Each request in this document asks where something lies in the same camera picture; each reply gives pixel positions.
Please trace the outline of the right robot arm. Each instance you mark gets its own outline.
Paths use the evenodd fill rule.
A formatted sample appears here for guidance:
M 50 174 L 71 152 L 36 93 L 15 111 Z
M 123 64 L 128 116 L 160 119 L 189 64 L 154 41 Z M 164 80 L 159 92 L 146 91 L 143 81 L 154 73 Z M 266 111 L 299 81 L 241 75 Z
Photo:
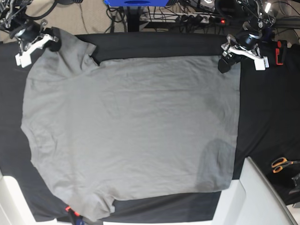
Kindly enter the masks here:
M 40 16 L 26 13 L 31 0 L 2 0 L 0 2 L 0 30 L 7 33 L 10 39 L 18 41 L 19 53 L 15 56 L 17 66 L 25 68 L 32 64 L 31 55 L 37 49 L 50 48 L 57 52 L 61 47 L 60 37 L 54 29 L 46 28 L 45 19 L 55 7 L 82 3 L 81 0 L 55 0 Z

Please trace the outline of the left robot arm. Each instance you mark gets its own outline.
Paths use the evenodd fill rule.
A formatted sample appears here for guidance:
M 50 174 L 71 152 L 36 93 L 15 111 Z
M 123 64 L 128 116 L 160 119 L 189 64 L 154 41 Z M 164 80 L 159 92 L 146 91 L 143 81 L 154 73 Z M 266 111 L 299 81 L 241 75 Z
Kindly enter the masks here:
M 219 0 L 215 1 L 215 9 L 225 19 L 243 23 L 242 29 L 235 35 L 227 35 L 226 43 L 221 45 L 223 50 L 218 62 L 219 71 L 224 74 L 231 70 L 232 66 L 249 58 L 254 61 L 255 69 L 263 71 L 269 67 L 267 56 L 260 51 L 260 43 L 266 36 L 266 30 L 275 23 L 275 18 L 269 14 L 271 3 L 261 0 L 236 1 L 243 11 L 244 17 L 232 17 L 221 9 Z

